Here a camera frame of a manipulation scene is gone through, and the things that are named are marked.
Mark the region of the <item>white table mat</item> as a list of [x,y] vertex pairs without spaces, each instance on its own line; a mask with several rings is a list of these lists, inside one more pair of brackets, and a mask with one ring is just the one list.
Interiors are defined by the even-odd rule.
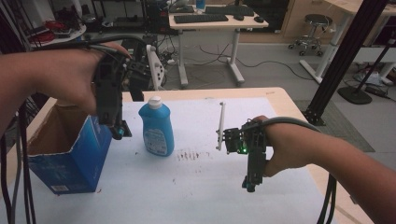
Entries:
[[148,153],[140,102],[126,103],[131,136],[111,142],[93,193],[55,195],[31,177],[38,224],[316,224],[323,204],[305,168],[242,187],[248,159],[227,153],[218,128],[273,117],[265,97],[169,101],[175,137],[168,157]]

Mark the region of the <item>white desk frame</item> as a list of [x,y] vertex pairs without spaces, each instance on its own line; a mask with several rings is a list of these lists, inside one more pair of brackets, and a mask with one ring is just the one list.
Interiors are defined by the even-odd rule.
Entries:
[[[336,51],[338,50],[339,40],[342,37],[342,34],[345,33],[345,30],[349,24],[349,22],[354,18],[357,14],[363,0],[323,0],[330,4],[330,7],[341,10],[343,13],[343,18],[336,25],[336,31],[333,35],[328,47],[323,53],[321,61],[317,67],[317,69],[313,69],[305,60],[300,60],[300,65],[311,75],[311,77],[318,83],[322,81],[325,72],[325,69],[330,65],[332,58],[334,57]],[[386,5],[384,10],[381,13],[381,17],[383,17],[383,24],[389,20],[391,16],[396,16],[396,5]],[[379,53],[381,48],[363,48],[361,49],[355,60],[353,62],[371,62],[375,60],[374,53]],[[386,78],[388,73],[391,71],[393,67],[396,67],[396,49],[390,49],[383,60],[382,63],[385,63],[384,68],[382,68],[379,72],[379,76],[381,81],[383,81],[386,85],[392,85],[393,83]]]

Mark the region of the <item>round white table with clutter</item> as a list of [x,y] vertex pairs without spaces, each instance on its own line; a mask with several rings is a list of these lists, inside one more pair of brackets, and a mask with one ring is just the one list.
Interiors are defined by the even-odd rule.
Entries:
[[81,22],[68,25],[61,21],[45,21],[27,32],[27,40],[32,48],[37,48],[79,39],[85,32],[86,26]]

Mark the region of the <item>black stand with round base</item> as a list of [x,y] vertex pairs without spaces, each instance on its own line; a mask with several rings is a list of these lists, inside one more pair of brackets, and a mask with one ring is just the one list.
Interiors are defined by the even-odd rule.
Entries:
[[344,87],[337,90],[337,93],[342,96],[348,102],[354,105],[368,105],[372,102],[372,98],[364,92],[361,88],[365,85],[366,81],[370,77],[370,75],[377,68],[381,60],[387,54],[390,47],[396,42],[395,37],[391,37],[387,43],[387,45],[383,48],[381,53],[376,58],[374,64],[370,67],[370,69],[365,73],[363,79],[361,80],[358,87]]

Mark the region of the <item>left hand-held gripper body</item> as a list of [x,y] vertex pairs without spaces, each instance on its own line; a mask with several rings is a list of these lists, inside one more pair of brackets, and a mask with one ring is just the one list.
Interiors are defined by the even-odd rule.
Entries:
[[107,77],[117,80],[122,91],[128,91],[134,101],[143,102],[144,91],[157,90],[164,83],[165,70],[157,55],[157,38],[111,37],[110,40],[121,40],[131,58],[109,51],[99,62],[95,80]]

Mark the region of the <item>person's left hand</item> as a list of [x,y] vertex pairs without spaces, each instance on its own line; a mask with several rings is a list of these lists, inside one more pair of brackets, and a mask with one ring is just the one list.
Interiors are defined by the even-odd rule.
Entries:
[[38,59],[49,60],[49,65],[38,72],[35,90],[95,115],[92,78],[105,53],[98,49],[53,49],[37,54]]

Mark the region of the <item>black round stool on castors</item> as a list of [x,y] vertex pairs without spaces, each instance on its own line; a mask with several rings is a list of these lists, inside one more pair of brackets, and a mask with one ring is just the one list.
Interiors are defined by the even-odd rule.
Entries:
[[304,22],[310,25],[309,33],[297,38],[292,44],[288,45],[288,49],[303,47],[299,52],[300,56],[305,56],[307,50],[312,49],[320,57],[323,55],[323,51],[321,50],[320,38],[316,36],[316,30],[320,28],[325,33],[332,25],[332,19],[322,14],[307,14],[304,16]]

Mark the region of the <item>open blue cardboard box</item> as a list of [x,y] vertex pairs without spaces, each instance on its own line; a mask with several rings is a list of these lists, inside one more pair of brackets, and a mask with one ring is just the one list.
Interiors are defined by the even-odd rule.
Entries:
[[55,194],[94,192],[111,140],[97,117],[54,105],[28,142],[29,167]]

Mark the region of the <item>black keyboard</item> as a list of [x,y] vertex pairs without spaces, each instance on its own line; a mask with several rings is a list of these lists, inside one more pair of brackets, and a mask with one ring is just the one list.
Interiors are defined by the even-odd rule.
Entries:
[[217,22],[228,21],[225,15],[219,14],[201,14],[201,15],[176,15],[174,21],[180,23],[198,23],[198,22]]

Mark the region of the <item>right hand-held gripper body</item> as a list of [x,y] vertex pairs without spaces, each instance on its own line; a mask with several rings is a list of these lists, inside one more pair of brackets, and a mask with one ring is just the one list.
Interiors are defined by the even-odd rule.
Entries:
[[238,153],[244,155],[266,156],[265,134],[258,123],[249,119],[240,128],[225,129],[226,103],[220,102],[219,127],[216,130],[216,150],[221,151],[222,143],[225,143],[226,153]]

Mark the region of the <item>dark grey floor mat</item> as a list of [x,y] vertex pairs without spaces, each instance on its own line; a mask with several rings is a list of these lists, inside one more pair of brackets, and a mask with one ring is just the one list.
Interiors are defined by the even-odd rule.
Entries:
[[363,152],[375,152],[332,101],[328,103],[315,126],[322,133],[342,138]]

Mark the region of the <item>person's right hand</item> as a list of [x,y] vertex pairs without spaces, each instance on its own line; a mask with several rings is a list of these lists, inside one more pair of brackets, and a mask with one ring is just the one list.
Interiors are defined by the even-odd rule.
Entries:
[[301,168],[313,162],[313,144],[317,132],[296,124],[276,123],[263,128],[274,150],[263,175],[271,177],[287,169]]

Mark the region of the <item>black power strip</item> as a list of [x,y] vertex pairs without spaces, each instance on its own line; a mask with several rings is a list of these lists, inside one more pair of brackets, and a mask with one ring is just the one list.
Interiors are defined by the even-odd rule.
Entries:
[[378,88],[375,88],[375,87],[366,86],[364,90],[368,93],[371,93],[373,95],[376,95],[376,96],[384,98],[384,99],[389,98],[384,91],[382,91]]

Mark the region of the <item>blue detergent bottle white cap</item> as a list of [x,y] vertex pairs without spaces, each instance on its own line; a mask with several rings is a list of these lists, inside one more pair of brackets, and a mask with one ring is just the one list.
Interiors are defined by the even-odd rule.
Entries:
[[151,97],[138,114],[143,121],[143,139],[146,150],[167,157],[173,153],[175,142],[170,109],[160,96]]

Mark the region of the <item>light wooden desk white legs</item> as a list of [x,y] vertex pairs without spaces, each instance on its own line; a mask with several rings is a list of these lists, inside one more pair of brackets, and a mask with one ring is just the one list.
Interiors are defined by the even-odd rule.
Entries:
[[242,29],[259,29],[266,28],[269,23],[264,20],[263,23],[254,21],[259,16],[255,13],[253,16],[246,16],[243,21],[237,21],[233,15],[226,15],[228,21],[217,22],[198,22],[198,23],[180,23],[174,21],[176,15],[201,15],[205,14],[202,10],[195,9],[193,13],[170,13],[168,15],[169,26],[177,31],[178,58],[177,71],[179,74],[180,86],[186,88],[189,85],[185,67],[184,48],[187,46],[201,45],[231,45],[231,56],[226,58],[226,64],[234,77],[237,86],[241,86],[245,79],[236,65],[236,56],[239,45],[239,37]]

